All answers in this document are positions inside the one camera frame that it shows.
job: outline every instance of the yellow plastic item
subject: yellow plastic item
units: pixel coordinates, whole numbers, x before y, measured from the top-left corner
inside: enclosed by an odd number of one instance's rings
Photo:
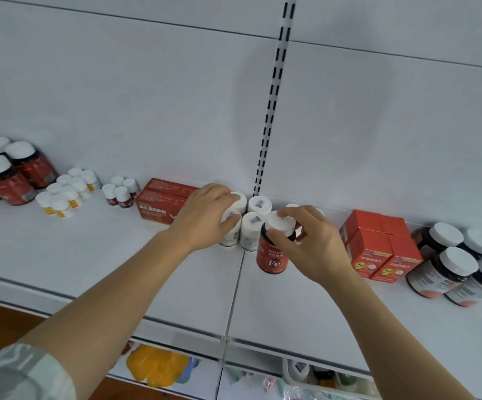
[[[126,359],[126,366],[135,380],[146,379],[150,387],[171,386],[182,376],[189,357],[164,349],[139,345]]]

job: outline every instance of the white back panel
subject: white back panel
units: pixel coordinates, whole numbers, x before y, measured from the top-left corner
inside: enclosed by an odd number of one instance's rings
[[[57,169],[251,192],[276,41],[0,2],[0,135]]]
[[[298,0],[291,40],[482,66],[482,0]]]
[[[482,227],[482,68],[290,42],[261,193]]]
[[[278,38],[287,0],[12,0]]]

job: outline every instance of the patterned shirt sleeve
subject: patterned shirt sleeve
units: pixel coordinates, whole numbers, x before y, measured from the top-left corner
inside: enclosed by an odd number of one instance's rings
[[[0,351],[0,400],[76,400],[76,391],[54,357],[15,343]]]

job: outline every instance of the wooden floor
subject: wooden floor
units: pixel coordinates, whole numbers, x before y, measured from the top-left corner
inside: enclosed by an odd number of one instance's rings
[[[44,319],[0,307],[0,350],[14,343]],[[183,400],[181,397],[106,377],[91,400]]]

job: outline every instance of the person's right hand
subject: person's right hand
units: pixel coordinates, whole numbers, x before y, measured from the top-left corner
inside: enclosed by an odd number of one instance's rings
[[[313,206],[280,209],[281,217],[291,216],[302,225],[300,244],[292,242],[279,230],[267,235],[293,262],[298,270],[314,282],[326,285],[343,276],[356,275],[338,229]]]

